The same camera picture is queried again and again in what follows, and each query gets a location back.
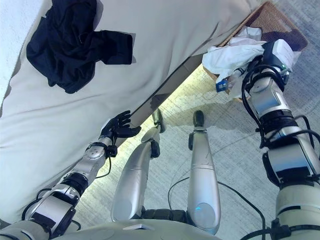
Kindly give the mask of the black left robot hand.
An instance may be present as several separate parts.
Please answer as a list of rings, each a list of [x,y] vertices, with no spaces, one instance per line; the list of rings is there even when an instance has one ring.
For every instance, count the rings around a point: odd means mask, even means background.
[[[127,139],[136,136],[141,127],[131,127],[131,111],[126,110],[111,118],[101,129],[100,136],[110,138],[115,144],[118,138]]]

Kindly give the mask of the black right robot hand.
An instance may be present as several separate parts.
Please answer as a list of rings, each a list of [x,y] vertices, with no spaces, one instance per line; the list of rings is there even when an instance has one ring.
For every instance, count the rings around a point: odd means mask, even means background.
[[[281,75],[289,75],[301,55],[300,51],[293,51],[284,39],[265,42],[261,47],[262,64],[272,66]]]

